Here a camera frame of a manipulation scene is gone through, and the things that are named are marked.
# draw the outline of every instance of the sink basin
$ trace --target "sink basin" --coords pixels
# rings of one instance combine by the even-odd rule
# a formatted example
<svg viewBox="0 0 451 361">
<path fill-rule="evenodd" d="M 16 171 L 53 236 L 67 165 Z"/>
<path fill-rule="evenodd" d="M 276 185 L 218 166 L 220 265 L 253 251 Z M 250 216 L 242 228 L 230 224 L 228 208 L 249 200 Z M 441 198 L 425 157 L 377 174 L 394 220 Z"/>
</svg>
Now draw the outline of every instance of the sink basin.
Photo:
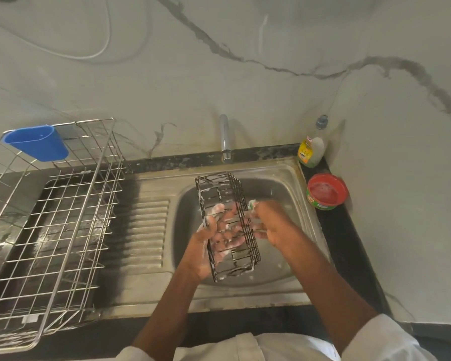
<svg viewBox="0 0 451 361">
<path fill-rule="evenodd" d="M 298 210 L 292 200 L 287 187 L 281 182 L 267 178 L 242 178 L 242 188 L 249 200 L 277 200 L 282 204 L 290 218 L 295 224 L 300 225 Z M 177 267 L 187 243 L 192 234 L 201 224 L 200 208 L 197 200 L 197 189 L 190 188 L 181 197 L 177 207 L 177 214 L 174 221 L 174 266 Z M 274 282 L 292 276 L 288 263 L 281 253 L 274 248 L 267 240 L 257 239 L 261 261 L 252 273 L 243 274 L 236 277 L 227 277 L 224 280 L 214 283 L 209 278 L 203 284 L 214 286 L 254 286 Z"/>
<path fill-rule="evenodd" d="M 247 200 L 279 201 L 291 219 L 329 258 L 315 210 L 305 198 L 306 181 L 294 158 L 130 175 L 101 254 L 94 304 L 102 318 L 149 316 L 162 297 L 200 225 L 195 177 L 230 171 Z M 206 279 L 189 311 L 309 304 L 282 255 L 258 239 L 261 261 L 253 272 L 214 283 Z"/>
</svg>

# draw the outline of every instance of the faucet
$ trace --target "faucet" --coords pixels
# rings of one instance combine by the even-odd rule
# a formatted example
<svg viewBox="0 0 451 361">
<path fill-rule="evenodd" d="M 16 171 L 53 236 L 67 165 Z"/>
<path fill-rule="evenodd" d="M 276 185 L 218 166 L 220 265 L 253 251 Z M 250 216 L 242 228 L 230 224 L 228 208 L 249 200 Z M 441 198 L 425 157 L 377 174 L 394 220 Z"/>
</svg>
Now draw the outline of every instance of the faucet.
<svg viewBox="0 0 451 361">
<path fill-rule="evenodd" d="M 232 163 L 232 150 L 229 140 L 229 120 L 227 115 L 219 116 L 221 122 L 221 150 L 222 150 L 222 162 Z"/>
</svg>

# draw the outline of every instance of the hand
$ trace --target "hand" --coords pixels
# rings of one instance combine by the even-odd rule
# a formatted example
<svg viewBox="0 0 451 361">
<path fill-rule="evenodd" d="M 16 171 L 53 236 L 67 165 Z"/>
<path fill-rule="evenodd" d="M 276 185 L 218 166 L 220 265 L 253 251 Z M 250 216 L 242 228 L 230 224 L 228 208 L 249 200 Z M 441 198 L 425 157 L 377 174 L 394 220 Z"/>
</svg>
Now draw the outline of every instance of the hand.
<svg viewBox="0 0 451 361">
<path fill-rule="evenodd" d="M 237 208 L 225 209 L 223 204 L 218 212 L 218 220 L 215 216 L 207 216 L 207 227 L 194 233 L 189 240 L 186 251 L 182 256 L 179 266 L 187 268 L 202 281 L 210 276 L 209 254 L 207 253 L 207 242 L 210 240 L 214 259 L 216 263 L 221 262 L 228 250 L 240 246 L 245 242 L 245 237 L 241 235 L 240 223 L 232 225 L 237 219 Z"/>
<path fill-rule="evenodd" d="M 253 216 L 258 217 L 262 223 L 253 224 L 254 234 L 257 238 L 268 239 L 276 247 L 280 241 L 279 232 L 287 227 L 294 226 L 281 204 L 274 200 L 259 201 L 254 206 Z"/>
</svg>

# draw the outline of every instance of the dish soap bottle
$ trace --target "dish soap bottle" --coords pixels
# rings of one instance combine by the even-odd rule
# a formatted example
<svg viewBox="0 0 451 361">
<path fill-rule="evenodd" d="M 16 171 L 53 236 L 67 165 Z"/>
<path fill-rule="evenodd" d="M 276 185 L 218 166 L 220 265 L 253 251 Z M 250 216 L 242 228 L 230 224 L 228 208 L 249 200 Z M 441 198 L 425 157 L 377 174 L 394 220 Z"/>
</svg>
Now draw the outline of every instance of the dish soap bottle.
<svg viewBox="0 0 451 361">
<path fill-rule="evenodd" d="M 307 136 L 306 140 L 299 146 L 297 157 L 299 162 L 309 168 L 316 167 L 327 148 L 327 137 L 325 129 L 328 124 L 327 115 L 321 115 L 316 121 L 315 132 Z"/>
</svg>

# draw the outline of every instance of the bottle label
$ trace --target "bottle label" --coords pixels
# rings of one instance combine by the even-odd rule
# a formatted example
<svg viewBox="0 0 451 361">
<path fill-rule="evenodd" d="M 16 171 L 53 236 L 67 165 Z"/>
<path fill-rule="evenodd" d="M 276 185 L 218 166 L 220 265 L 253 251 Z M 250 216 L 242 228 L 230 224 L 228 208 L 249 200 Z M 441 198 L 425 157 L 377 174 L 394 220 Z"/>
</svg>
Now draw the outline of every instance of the bottle label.
<svg viewBox="0 0 451 361">
<path fill-rule="evenodd" d="M 299 146 L 297 157 L 303 162 L 307 163 L 313 156 L 312 139 L 307 136 L 306 140 Z"/>
</svg>

